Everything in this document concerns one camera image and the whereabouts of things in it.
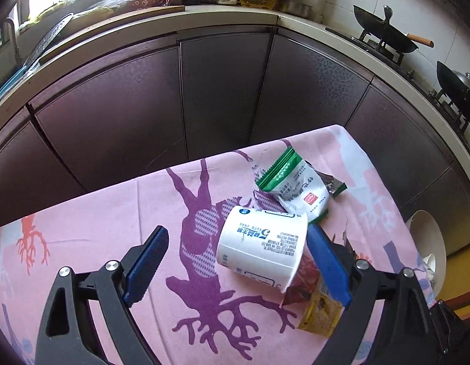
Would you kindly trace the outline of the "dark kitchen cabinets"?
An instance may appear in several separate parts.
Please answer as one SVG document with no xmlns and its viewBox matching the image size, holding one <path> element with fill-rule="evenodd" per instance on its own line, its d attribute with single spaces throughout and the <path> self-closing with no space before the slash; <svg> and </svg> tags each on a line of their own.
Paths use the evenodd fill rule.
<svg viewBox="0 0 470 365">
<path fill-rule="evenodd" d="M 470 181 L 403 96 L 288 30 L 201 29 L 67 74 L 0 132 L 0 226 L 168 166 L 333 124 L 364 149 L 404 218 L 425 210 L 448 253 L 470 243 Z"/>
</svg>

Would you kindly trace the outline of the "black wok with lid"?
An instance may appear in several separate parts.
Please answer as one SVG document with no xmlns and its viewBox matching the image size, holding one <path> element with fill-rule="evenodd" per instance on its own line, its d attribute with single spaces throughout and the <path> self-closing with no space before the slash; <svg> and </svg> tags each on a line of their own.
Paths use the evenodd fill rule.
<svg viewBox="0 0 470 365">
<path fill-rule="evenodd" d="M 437 62 L 437 78 L 444 93 L 470 122 L 470 87 L 440 61 Z"/>
</svg>

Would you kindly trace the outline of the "white yogurt carton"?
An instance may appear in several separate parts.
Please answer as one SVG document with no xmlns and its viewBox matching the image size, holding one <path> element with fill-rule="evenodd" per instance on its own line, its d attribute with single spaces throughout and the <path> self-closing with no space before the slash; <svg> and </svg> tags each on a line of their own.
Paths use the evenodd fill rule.
<svg viewBox="0 0 470 365">
<path fill-rule="evenodd" d="M 236 206 L 222 227 L 217 262 L 285 293 L 298 271 L 307 230 L 305 215 Z"/>
</svg>

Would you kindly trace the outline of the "dark red snack packet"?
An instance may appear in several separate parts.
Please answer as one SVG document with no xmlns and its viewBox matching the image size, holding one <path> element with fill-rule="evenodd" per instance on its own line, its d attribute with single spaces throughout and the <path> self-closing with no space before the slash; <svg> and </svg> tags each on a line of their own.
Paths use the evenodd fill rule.
<svg viewBox="0 0 470 365">
<path fill-rule="evenodd" d="M 350 244 L 346 231 L 342 233 L 342 242 L 336 243 L 336 235 L 332 237 L 332 242 L 335 246 L 341 246 L 345 248 L 346 253 L 350 254 L 356 259 L 356 252 L 353 246 Z M 298 270 L 295 277 L 289 287 L 287 288 L 282 301 L 280 302 L 281 307 L 288 306 L 290 304 L 308 302 L 316 290 L 318 283 L 323 282 L 323 275 L 316 265 L 309 249 L 306 244 L 302 253 L 302 259 L 299 263 Z M 346 277 L 345 280 L 342 278 L 333 278 L 341 288 L 350 288 L 350 277 Z"/>
</svg>

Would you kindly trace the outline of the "yellow snack packet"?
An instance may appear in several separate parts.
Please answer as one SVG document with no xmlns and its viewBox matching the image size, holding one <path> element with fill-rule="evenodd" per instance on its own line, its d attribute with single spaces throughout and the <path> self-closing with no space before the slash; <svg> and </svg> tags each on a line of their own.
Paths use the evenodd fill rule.
<svg viewBox="0 0 470 365">
<path fill-rule="evenodd" d="M 329 338 L 341 318 L 343 306 L 320 279 L 298 324 L 299 330 Z"/>
</svg>

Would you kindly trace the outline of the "pink floral tablecloth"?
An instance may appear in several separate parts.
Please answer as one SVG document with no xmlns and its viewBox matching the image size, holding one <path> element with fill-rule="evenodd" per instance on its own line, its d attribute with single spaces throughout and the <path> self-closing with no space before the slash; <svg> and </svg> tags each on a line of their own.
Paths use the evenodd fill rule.
<svg viewBox="0 0 470 365">
<path fill-rule="evenodd" d="M 322 222 L 376 269 L 416 271 L 428 303 L 433 290 L 411 234 L 375 167 L 333 125 L 228 152 L 96 191 L 0 228 L 0 329 L 27 364 L 60 268 L 96 271 L 144 242 L 157 226 L 169 248 L 135 321 L 164 364 L 310 364 L 325 344 L 302 331 L 302 304 L 281 307 L 278 289 L 216 262 L 218 236 L 236 206 L 275 210 L 255 169 L 292 147 L 318 171 L 345 182 Z"/>
</svg>

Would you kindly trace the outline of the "tan round trash bin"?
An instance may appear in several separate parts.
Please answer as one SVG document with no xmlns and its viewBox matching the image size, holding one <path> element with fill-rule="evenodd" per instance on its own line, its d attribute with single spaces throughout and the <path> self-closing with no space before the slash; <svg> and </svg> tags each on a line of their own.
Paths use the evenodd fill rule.
<svg viewBox="0 0 470 365">
<path fill-rule="evenodd" d="M 437 297 L 444 285 L 447 266 L 446 249 L 440 227 L 434 217 L 425 210 L 416 211 L 406 225 L 425 263 L 425 269 L 432 272 L 430 284 Z"/>
</svg>

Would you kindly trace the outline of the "green white snack packet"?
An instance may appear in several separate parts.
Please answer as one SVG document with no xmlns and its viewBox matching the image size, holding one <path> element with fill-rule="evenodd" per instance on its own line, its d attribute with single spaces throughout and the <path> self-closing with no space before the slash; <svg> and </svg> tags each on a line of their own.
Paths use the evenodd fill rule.
<svg viewBox="0 0 470 365">
<path fill-rule="evenodd" d="M 288 213 L 306 215 L 309 224 L 320 222 L 328 214 L 330 198 L 347 189 L 345 182 L 315 170 L 292 146 L 257 176 L 256 185 Z"/>
</svg>

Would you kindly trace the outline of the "sink faucet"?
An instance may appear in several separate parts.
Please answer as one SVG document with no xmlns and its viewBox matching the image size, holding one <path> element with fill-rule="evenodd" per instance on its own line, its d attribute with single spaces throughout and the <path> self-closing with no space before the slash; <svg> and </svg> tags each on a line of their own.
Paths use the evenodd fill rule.
<svg viewBox="0 0 470 365">
<path fill-rule="evenodd" d="M 11 44 L 11 47 L 13 49 L 13 52 L 14 52 L 14 58 L 15 58 L 15 61 L 16 61 L 16 66 L 21 67 L 23 65 L 23 59 L 22 59 L 22 57 L 20 55 L 20 51 L 19 51 L 19 46 L 18 46 L 17 37 L 16 37 L 15 23 L 14 23 L 12 18 L 7 17 L 6 19 L 4 19 L 4 24 L 3 24 L 2 29 L 5 29 L 5 25 L 8 25 L 8 28 L 9 28 L 8 40 L 9 40 L 9 42 Z"/>
</svg>

